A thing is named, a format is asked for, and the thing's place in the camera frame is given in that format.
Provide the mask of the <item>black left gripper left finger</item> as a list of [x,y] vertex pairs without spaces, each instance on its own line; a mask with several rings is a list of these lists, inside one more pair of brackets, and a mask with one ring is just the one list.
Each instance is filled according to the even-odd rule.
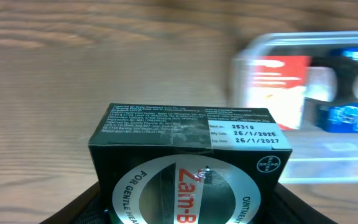
[[100,186],[97,182],[40,224],[103,224],[104,210],[99,195]]

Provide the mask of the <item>dark green Zam-Buk box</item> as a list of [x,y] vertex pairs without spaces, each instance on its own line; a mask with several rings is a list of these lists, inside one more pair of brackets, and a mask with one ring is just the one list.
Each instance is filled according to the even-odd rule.
[[292,152],[265,108],[117,103],[88,148],[112,223],[257,223]]

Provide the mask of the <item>blue Kool Fever box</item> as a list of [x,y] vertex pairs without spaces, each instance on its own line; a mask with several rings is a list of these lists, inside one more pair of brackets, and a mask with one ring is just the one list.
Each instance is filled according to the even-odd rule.
[[316,104],[316,125],[330,133],[358,133],[358,47],[332,50],[315,57],[313,68],[333,71],[336,91],[333,99]]

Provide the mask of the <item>dark bottle white cap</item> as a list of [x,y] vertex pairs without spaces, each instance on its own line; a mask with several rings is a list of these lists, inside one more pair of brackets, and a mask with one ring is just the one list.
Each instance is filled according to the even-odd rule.
[[358,61],[344,56],[312,58],[305,96],[334,105],[358,102]]

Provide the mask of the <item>clear plastic container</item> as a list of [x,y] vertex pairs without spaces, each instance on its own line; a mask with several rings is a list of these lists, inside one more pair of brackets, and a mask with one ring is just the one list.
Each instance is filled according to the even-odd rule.
[[[325,57],[332,50],[358,47],[358,30],[262,35],[233,60],[232,103],[246,106],[252,61],[263,56]],[[299,129],[284,130],[293,154],[282,174],[284,184],[358,183],[358,133],[330,133],[316,125],[316,104],[305,96]]]

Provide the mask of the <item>red Panadol box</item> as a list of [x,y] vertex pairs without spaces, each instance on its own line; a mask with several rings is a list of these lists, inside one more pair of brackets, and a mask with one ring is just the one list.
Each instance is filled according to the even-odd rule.
[[267,108],[281,129],[299,129],[310,61],[305,55],[253,60],[246,106]]

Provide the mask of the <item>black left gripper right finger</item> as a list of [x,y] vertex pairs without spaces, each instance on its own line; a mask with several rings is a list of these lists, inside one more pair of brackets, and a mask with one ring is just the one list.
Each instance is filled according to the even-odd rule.
[[337,224],[294,193],[277,184],[268,205],[270,224]]

